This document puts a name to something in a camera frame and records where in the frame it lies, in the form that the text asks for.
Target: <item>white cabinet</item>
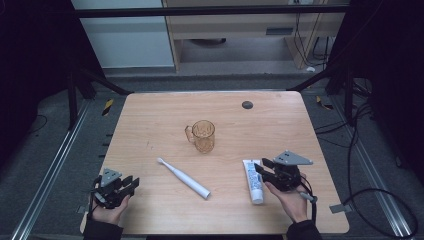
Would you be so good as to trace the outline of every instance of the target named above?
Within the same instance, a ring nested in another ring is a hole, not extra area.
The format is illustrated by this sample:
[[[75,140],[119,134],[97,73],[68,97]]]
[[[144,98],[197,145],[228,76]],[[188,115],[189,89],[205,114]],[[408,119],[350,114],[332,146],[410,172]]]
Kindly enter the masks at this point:
[[[162,7],[160,0],[72,0],[75,9]],[[104,69],[174,67],[164,17],[86,18],[82,25]]]

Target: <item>wooden table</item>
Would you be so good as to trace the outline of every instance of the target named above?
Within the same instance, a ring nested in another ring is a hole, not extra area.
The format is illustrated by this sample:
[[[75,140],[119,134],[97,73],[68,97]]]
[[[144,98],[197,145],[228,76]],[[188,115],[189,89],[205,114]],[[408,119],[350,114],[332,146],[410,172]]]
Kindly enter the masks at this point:
[[[244,101],[253,108],[244,109]],[[215,148],[208,154],[198,152],[184,133],[202,119],[216,128]],[[347,232],[345,214],[329,209],[340,200],[298,92],[131,94],[101,173],[107,167],[123,177],[140,177],[120,223],[126,234],[283,234],[291,220],[265,185],[264,204],[251,203],[242,160],[272,159],[286,149],[314,161],[299,168],[319,199],[320,232]],[[209,198],[197,195],[157,157],[209,189]]]

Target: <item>aluminum rail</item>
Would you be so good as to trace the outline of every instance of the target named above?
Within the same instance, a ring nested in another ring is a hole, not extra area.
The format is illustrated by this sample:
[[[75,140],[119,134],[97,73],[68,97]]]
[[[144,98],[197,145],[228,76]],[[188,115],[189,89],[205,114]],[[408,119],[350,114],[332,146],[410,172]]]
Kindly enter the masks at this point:
[[[11,238],[12,240],[25,240],[28,238],[32,227],[34,226],[35,221],[37,220],[38,215],[40,214],[41,209],[43,208],[44,203],[46,202],[47,197],[49,196],[50,190],[52,189],[56,178],[59,175],[60,169],[62,168],[66,157],[68,156],[72,144],[74,143],[75,138],[78,135],[78,132],[86,117],[89,105],[90,101],[85,100],[83,102],[80,113],[78,114],[80,116],[78,121],[76,122],[75,126],[66,134],[62,145],[56,153],[56,156],[43,179],[43,182],[38,188],[37,193],[35,194],[31,204],[25,212],[25,215],[23,216],[15,231],[13,232]]]

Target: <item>black sleeve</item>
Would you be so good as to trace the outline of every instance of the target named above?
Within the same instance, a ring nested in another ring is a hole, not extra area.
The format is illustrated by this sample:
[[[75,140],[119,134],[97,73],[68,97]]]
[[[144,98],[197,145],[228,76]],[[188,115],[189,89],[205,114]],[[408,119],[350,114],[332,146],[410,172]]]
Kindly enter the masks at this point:
[[[287,231],[288,240],[322,240],[321,234],[311,220],[290,225]]]
[[[87,220],[84,240],[120,240],[124,229],[115,224]]]

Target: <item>hand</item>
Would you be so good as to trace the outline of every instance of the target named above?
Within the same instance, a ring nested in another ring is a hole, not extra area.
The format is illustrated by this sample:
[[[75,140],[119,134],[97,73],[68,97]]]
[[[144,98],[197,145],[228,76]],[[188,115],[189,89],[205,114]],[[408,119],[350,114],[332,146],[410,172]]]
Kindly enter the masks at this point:
[[[118,225],[121,214],[127,208],[129,200],[130,195],[125,196],[125,198],[122,199],[121,205],[114,209],[106,209],[98,206],[96,201],[93,200],[93,220]]]
[[[307,202],[306,199],[300,195],[300,192],[306,192],[303,186],[300,185],[296,190],[290,192],[281,192],[270,182],[265,182],[265,185],[268,187],[269,191],[280,200],[284,211],[293,222],[298,223],[308,220],[306,211]]]

